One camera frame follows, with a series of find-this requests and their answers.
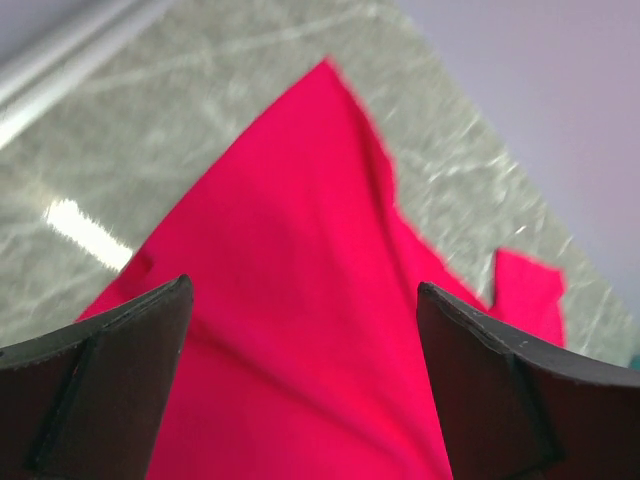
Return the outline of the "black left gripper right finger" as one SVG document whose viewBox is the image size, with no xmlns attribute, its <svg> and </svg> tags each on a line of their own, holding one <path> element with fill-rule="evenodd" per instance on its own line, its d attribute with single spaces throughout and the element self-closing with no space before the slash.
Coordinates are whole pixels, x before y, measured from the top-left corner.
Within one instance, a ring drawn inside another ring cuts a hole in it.
<svg viewBox="0 0 640 480">
<path fill-rule="evenodd" d="M 456 479 L 636 479 L 639 373 L 557 347 L 432 283 L 417 324 Z"/>
</svg>

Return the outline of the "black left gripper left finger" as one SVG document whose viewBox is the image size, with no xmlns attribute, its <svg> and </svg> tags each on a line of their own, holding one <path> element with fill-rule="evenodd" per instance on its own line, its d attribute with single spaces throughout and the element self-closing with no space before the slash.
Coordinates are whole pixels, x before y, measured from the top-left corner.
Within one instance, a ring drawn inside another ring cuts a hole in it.
<svg viewBox="0 0 640 480">
<path fill-rule="evenodd" d="M 2 348 L 2 478 L 144 478 L 192 306 L 182 275 Z"/>
</svg>

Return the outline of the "red t shirt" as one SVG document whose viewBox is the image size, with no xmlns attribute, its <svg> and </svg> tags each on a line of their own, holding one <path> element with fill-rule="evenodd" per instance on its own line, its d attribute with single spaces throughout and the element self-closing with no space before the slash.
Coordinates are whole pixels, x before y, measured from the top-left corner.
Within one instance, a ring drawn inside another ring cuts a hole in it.
<svg viewBox="0 0 640 480">
<path fill-rule="evenodd" d="M 150 478 L 449 478 L 417 332 L 422 282 L 564 344 L 558 270 L 499 249 L 486 305 L 395 191 L 372 122 L 323 61 L 161 221 L 86 310 L 192 280 Z"/>
</svg>

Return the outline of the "teal plastic basin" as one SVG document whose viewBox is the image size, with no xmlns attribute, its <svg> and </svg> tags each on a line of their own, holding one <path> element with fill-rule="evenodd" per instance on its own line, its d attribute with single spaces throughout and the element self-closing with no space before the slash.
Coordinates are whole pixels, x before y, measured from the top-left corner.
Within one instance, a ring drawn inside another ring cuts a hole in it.
<svg viewBox="0 0 640 480">
<path fill-rule="evenodd" d="M 629 368 L 633 369 L 633 370 L 639 370 L 640 369 L 640 352 L 636 351 L 629 362 Z"/>
</svg>

